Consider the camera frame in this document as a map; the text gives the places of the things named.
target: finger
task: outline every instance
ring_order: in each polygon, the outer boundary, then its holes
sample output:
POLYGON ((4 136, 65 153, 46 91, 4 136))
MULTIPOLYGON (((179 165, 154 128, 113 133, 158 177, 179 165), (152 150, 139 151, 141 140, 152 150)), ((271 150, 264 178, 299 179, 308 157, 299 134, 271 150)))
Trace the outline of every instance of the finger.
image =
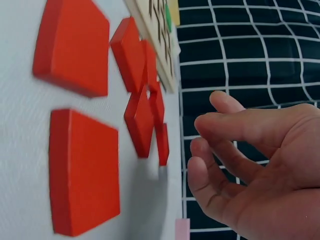
POLYGON ((200 157, 192 157, 188 162, 188 184, 203 212, 223 223, 223 212, 229 199, 214 190, 209 181, 206 163, 200 157))
POLYGON ((284 109, 247 109, 232 114, 207 113, 195 120, 195 125, 218 138, 264 144, 279 148, 296 124, 319 117, 309 106, 284 109))
POLYGON ((208 142, 214 154, 221 160, 226 169, 234 176, 240 178, 247 185, 264 169, 263 166, 248 159, 232 142, 221 138, 211 138, 208 142))
POLYGON ((211 93, 210 103, 222 114, 233 114, 245 110, 240 102, 224 91, 214 91, 211 93))
POLYGON ((193 157, 201 158, 208 172, 209 182, 213 189, 226 198, 233 198, 246 187, 230 182, 216 163, 208 142, 199 137, 191 142, 190 150, 193 157))
MULTIPOLYGON (((214 91, 210 95, 210 103, 221 114, 234 114, 246 110, 240 102, 223 91, 214 91)), ((270 159, 277 150, 276 147, 263 144, 256 144, 254 147, 268 159, 270 159)))

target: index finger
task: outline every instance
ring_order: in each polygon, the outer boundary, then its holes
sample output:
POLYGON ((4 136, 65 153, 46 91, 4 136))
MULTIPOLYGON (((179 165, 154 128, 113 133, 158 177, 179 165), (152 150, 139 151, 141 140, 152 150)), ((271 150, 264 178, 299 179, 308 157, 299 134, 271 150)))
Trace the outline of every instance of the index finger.
POLYGON ((195 125, 226 140, 279 148, 292 128, 315 117, 319 117, 317 108, 300 104, 284 109, 246 109, 231 114, 211 112, 199 116, 195 125))

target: white surface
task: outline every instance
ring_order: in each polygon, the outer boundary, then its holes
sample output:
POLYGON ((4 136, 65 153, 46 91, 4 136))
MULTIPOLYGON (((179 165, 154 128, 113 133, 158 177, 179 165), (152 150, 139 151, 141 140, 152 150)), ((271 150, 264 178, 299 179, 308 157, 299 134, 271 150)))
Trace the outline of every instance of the white surface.
MULTIPOLYGON (((158 174, 153 135, 150 157, 138 160, 123 115, 129 100, 112 51, 109 96, 87 99, 36 80, 32 62, 46 0, 0 1, 0 238, 63 240, 54 234, 48 182, 50 112, 73 107, 119 129, 120 216, 77 240, 173 240, 181 218, 178 91, 165 96, 170 156, 158 174)), ((121 0, 98 0, 110 37, 129 15, 121 0)))

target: wooden block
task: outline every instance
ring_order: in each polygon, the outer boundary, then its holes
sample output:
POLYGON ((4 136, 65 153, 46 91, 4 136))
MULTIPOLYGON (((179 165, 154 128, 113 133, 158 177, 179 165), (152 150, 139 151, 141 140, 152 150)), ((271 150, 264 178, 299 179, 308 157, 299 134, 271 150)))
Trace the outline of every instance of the wooden block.
POLYGON ((151 92, 158 91, 157 84, 157 55, 148 40, 142 40, 142 48, 145 56, 143 71, 143 84, 147 85, 151 92))
POLYGON ((51 113, 49 185, 55 233, 78 236, 120 214, 118 131, 72 109, 51 113))
POLYGON ((147 97, 147 87, 132 93, 126 106, 124 120, 139 158, 148 158, 154 121, 147 97))
POLYGON ((158 146, 159 165, 167 166, 170 152, 167 124, 164 123, 162 127, 156 127, 155 134, 158 146))
POLYGON ((33 74, 89 98, 108 95, 109 21, 92 0, 47 0, 33 74))
POLYGON ((190 219, 175 220, 175 240, 190 240, 190 219))
POLYGON ((133 17, 122 20, 110 45, 126 90, 129 93, 139 93, 143 86, 145 54, 133 17))
POLYGON ((162 127, 165 117, 165 105, 160 82, 157 82, 157 90, 150 93, 149 102, 155 127, 162 127))

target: wooden puzzle board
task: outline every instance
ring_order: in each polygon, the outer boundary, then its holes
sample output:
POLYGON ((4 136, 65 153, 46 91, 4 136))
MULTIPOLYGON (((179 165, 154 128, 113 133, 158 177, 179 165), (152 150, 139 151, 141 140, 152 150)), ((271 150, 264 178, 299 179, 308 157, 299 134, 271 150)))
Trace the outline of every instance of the wooden puzzle board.
POLYGON ((153 44, 157 71, 164 88, 173 93, 176 86, 172 39, 166 20, 167 0, 125 0, 143 39, 153 44))

